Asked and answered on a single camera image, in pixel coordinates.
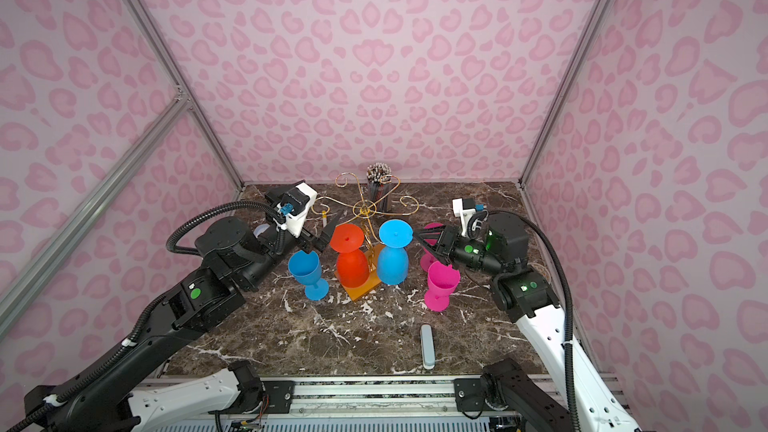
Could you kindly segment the pink wine glass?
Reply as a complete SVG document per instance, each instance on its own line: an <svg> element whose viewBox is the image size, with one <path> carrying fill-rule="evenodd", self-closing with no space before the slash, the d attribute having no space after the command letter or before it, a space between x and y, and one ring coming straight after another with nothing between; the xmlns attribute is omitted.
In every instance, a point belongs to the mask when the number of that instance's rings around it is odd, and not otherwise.
<svg viewBox="0 0 768 432"><path fill-rule="evenodd" d="M450 305L451 295L461 279L460 272L440 262L433 263L427 271L427 290L424 303L434 312L442 312Z"/></svg>
<svg viewBox="0 0 768 432"><path fill-rule="evenodd" d="M436 227L440 227L440 226L442 226L442 223L439 223L439 222L432 222L432 223L428 223L428 224L425 226L425 229L432 229L432 228L436 228ZM423 256L422 256L422 258L420 259L420 266L422 267L422 269L423 269L425 272L428 272L428 271L429 271L429 268L430 268L430 267L431 267L431 266L432 266L434 263L436 263L436 262L437 262L437 259L436 259L436 258L435 258L435 257L434 257L434 256L433 256L433 255L432 255L430 252L428 252L427 250L425 250L425 251L424 251L424 255L423 255Z"/></svg>

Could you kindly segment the blue wine glass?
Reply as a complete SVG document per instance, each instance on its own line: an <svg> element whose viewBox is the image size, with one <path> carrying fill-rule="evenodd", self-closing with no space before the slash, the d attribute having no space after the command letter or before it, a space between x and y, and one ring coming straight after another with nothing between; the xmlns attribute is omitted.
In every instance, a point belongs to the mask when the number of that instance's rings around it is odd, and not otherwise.
<svg viewBox="0 0 768 432"><path fill-rule="evenodd" d="M413 240L413 229L405 221L392 219L383 223L379 238L384 247L377 259L377 274L387 285L399 285L408 273L409 258L405 248Z"/></svg>
<svg viewBox="0 0 768 432"><path fill-rule="evenodd" d="M322 278L322 265L316 252L295 252L289 259L288 270L304 286L304 293L309 300L319 301L328 294L329 284Z"/></svg>

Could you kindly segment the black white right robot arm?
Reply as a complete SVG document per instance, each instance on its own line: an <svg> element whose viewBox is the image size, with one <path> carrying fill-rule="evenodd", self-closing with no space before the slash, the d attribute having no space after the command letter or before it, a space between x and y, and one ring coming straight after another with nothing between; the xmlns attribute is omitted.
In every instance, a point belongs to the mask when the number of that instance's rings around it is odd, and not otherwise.
<svg viewBox="0 0 768 432"><path fill-rule="evenodd" d="M455 226L421 229L415 240L439 263L489 275L496 307L523 333L554 381L559 403L543 391L512 359L484 367L479 411L510 410L524 429L533 431L637 431L640 426L605 384L574 333L573 298L567 285L556 293L526 254L535 234L559 278L565 276L554 248L532 221L501 210L475 212L470 226L482 222L483 239Z"/></svg>

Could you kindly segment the pink wine glass back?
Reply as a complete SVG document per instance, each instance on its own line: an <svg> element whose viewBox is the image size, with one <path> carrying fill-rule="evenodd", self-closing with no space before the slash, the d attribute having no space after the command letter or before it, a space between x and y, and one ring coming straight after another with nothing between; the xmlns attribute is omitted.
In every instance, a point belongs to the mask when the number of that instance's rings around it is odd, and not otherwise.
<svg viewBox="0 0 768 432"><path fill-rule="evenodd" d="M427 271L427 290L424 303L434 312L442 312L450 305L451 295L461 279L460 272L440 262L433 263Z"/></svg>

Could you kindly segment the blue wine glass front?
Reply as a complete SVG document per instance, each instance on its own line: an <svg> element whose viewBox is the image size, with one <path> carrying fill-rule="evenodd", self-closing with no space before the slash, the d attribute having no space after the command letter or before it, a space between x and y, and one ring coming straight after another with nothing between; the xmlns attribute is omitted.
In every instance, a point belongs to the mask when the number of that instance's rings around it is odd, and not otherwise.
<svg viewBox="0 0 768 432"><path fill-rule="evenodd" d="M405 221L392 219L383 223L379 238L384 247L377 259L377 274L387 285L399 285L408 273L409 258L405 248L413 240L413 229Z"/></svg>

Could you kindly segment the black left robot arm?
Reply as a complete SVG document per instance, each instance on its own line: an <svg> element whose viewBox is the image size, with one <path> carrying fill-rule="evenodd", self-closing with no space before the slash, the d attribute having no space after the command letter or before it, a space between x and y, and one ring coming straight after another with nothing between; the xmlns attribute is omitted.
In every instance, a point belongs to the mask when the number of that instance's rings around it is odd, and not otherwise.
<svg viewBox="0 0 768 432"><path fill-rule="evenodd" d="M201 258L201 264L150 301L127 336L93 364L60 385L40 385L24 398L23 431L138 431L147 408L135 388L176 352L217 327L245 303L295 249L323 251L338 220L315 236L292 235L275 208L241 200L209 209L181 225L166 242L169 252Z"/></svg>

